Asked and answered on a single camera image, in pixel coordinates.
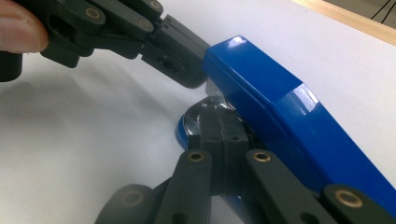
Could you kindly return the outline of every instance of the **brass rivet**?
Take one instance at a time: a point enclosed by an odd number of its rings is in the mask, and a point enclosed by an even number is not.
[[[192,152],[189,154],[190,161],[203,161],[205,159],[205,154],[202,152]]]
[[[129,191],[123,195],[121,202],[127,207],[135,207],[142,203],[144,198],[145,196],[140,191]]]
[[[93,19],[100,19],[100,13],[94,8],[88,7],[87,9],[85,9],[85,14]]]
[[[271,160],[270,155],[263,153],[263,152],[254,153],[253,158],[256,161],[270,161]]]
[[[363,201],[361,198],[355,193],[346,190],[346,189],[338,189],[335,191],[335,198],[338,202],[352,208],[360,208],[363,207]]]
[[[139,24],[143,27],[143,28],[149,28],[149,22],[143,19],[139,20]]]
[[[159,3],[159,2],[157,2],[157,1],[151,1],[150,3],[151,3],[151,5],[152,5],[153,7],[155,7],[155,8],[160,8],[160,3]]]

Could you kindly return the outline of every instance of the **glossy blue plastic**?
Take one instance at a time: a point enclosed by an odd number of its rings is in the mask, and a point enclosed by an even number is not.
[[[242,36],[209,48],[204,69],[240,117],[310,189],[359,189],[396,217],[396,191],[315,95]]]
[[[186,134],[186,131],[184,130],[183,119],[184,117],[181,117],[181,119],[178,121],[178,124],[175,129],[175,135],[178,143],[183,147],[184,150],[187,150],[187,147],[189,146],[189,139]]]

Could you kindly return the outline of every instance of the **white table surface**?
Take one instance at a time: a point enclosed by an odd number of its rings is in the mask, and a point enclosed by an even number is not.
[[[396,186],[396,48],[287,0],[162,0],[214,45],[244,35],[305,82]],[[24,57],[0,84],[0,223],[93,223],[120,187],[156,187],[182,152],[180,116],[205,98],[104,50],[65,68]],[[211,223],[241,223],[215,199]]]

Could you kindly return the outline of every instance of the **white surface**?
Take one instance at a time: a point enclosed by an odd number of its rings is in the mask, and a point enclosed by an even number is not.
[[[304,81],[396,186],[396,48],[287,0],[162,0],[213,45],[244,35]],[[68,69],[25,55],[0,84],[0,223],[93,223],[120,187],[155,187],[182,149],[179,117],[205,97],[140,60],[97,50]],[[212,223],[240,223],[220,200]]]

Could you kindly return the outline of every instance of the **metal pin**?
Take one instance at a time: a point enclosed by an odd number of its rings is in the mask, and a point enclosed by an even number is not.
[[[127,207],[135,207],[143,202],[145,196],[141,191],[129,191],[123,195],[121,202]]]
[[[363,207],[363,201],[361,200],[361,198],[349,190],[339,189],[336,190],[334,194],[338,202],[342,203],[343,205],[352,208]]]
[[[139,24],[143,27],[143,28],[149,28],[149,22],[143,19],[139,20]]]
[[[155,8],[160,8],[160,3],[159,3],[159,2],[157,2],[157,1],[151,1],[150,3],[151,3],[151,5],[152,5],[153,7],[155,7]]]
[[[93,19],[100,19],[100,13],[94,8],[88,7],[87,9],[85,9],[85,14]]]

